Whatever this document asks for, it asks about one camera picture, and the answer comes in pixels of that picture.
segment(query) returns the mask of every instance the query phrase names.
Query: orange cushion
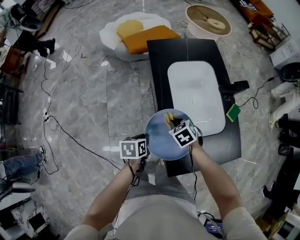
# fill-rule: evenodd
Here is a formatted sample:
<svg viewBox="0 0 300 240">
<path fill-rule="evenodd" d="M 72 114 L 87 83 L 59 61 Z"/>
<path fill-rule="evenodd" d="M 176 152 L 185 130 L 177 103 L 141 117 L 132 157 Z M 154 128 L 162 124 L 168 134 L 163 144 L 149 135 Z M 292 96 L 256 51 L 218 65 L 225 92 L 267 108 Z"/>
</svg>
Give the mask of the orange cushion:
<svg viewBox="0 0 300 240">
<path fill-rule="evenodd" d="M 180 38 L 176 32 L 166 26 L 157 26 L 145 31 L 130 35 L 123 39 L 130 53 L 146 53 L 148 51 L 147 41 L 157 39 Z"/>
</svg>

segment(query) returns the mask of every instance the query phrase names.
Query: yellow cushion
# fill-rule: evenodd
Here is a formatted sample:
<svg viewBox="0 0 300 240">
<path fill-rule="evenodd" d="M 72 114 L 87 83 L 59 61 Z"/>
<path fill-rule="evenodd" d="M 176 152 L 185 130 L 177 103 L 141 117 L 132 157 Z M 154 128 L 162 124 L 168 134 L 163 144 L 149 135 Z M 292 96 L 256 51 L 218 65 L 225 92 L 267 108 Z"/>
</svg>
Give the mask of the yellow cushion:
<svg viewBox="0 0 300 240">
<path fill-rule="evenodd" d="M 148 40 L 169 38 L 180 38 L 180 35 L 163 25 L 130 35 L 123 42 L 130 53 L 146 53 Z"/>
<path fill-rule="evenodd" d="M 117 34 L 123 40 L 124 38 L 143 30 L 144 26 L 142 22 L 138 20 L 127 20 L 118 26 Z"/>
</svg>

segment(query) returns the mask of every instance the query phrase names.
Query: marble floor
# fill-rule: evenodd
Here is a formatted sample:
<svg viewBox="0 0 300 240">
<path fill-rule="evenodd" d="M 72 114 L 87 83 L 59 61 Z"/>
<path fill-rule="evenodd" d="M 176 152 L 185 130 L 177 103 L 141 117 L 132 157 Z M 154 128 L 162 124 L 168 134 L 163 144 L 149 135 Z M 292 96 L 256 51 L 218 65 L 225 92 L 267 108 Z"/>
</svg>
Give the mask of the marble floor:
<svg viewBox="0 0 300 240">
<path fill-rule="evenodd" d="M 218 41 L 232 82 L 248 80 L 250 89 L 236 95 L 238 104 L 254 95 L 256 89 L 268 78 L 275 76 L 269 52 L 253 43 L 247 22 L 229 0 L 202 0 L 202 4 L 216 9 L 232 25 L 232 33 L 225 43 L 252 58 L 237 54 L 224 42 Z M 43 109 L 46 94 L 41 82 L 49 91 L 60 76 L 65 61 L 74 57 L 76 44 L 81 45 L 79 55 L 86 56 L 92 64 L 98 64 L 105 56 L 99 31 L 111 21 L 136 11 L 156 13 L 172 23 L 172 27 L 185 19 L 184 0 L 95 0 L 77 9 L 62 8 L 44 39 L 56 38 L 56 51 L 46 62 L 38 53 L 31 56 L 28 73 L 20 88 L 20 121 L 17 126 L 18 145 L 35 150 L 43 144 L 47 150 L 47 170 L 55 171 L 50 149 L 44 139 Z M 68 46 L 72 22 L 91 11 L 74 25 L 69 56 Z M 183 34 L 184 29 L 176 32 Z M 62 127 L 78 142 L 94 152 L 112 159 L 121 166 L 118 141 L 143 132 L 147 120 L 154 113 L 150 89 L 150 63 L 122 62 L 108 57 L 100 67 L 88 66 L 74 58 L 65 68 L 52 97 L 49 115 L 54 115 Z M 277 129 L 269 131 L 268 113 L 276 103 L 267 96 L 267 90 L 279 83 L 278 79 L 265 85 L 258 94 L 259 108 L 246 104 L 239 115 L 242 157 L 222 165 L 240 191 L 249 212 L 257 217 L 269 204 L 261 196 L 264 184 L 270 185 L 276 178 L 284 158 L 277 154 Z M 55 121 L 45 124 L 45 135 L 52 147 L 59 171 L 53 175 L 42 172 L 32 195 L 48 212 L 55 232 L 65 236 L 78 225 L 94 197 L 111 181 L 117 170 L 107 161 L 79 147 L 65 133 L 54 131 Z M 218 209 L 197 172 L 197 208 L 218 216 Z M 178 177 L 189 193 L 193 192 L 194 176 Z"/>
</svg>

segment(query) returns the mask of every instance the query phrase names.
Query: black table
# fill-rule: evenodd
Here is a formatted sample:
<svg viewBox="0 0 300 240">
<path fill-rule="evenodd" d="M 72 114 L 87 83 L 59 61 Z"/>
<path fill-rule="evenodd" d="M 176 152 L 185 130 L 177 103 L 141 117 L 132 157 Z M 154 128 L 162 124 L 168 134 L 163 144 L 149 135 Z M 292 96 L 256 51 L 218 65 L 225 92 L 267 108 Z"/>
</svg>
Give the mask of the black table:
<svg viewBox="0 0 300 240">
<path fill-rule="evenodd" d="M 152 70 L 152 92 L 156 111 L 174 108 L 167 70 L 178 61 L 205 61 L 214 68 L 219 85 L 230 84 L 230 80 L 214 40 L 208 39 L 162 39 L 147 41 Z M 235 103 L 233 96 L 222 96 L 224 114 Z M 224 130 L 203 138 L 203 149 L 218 164 L 241 157 L 239 120 L 230 122 L 225 117 Z M 165 161 L 168 176 L 177 176 L 191 172 L 190 156 L 175 161 Z"/>
</svg>

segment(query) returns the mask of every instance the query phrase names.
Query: green sponge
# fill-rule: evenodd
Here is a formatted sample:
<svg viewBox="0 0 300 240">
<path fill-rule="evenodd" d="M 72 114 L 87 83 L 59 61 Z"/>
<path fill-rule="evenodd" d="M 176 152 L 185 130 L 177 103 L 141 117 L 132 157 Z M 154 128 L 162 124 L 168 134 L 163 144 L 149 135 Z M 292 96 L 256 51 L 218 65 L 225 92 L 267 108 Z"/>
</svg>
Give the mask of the green sponge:
<svg viewBox="0 0 300 240">
<path fill-rule="evenodd" d="M 229 111 L 226 113 L 226 116 L 229 118 L 231 122 L 234 122 L 240 113 L 240 108 L 233 104 Z"/>
</svg>

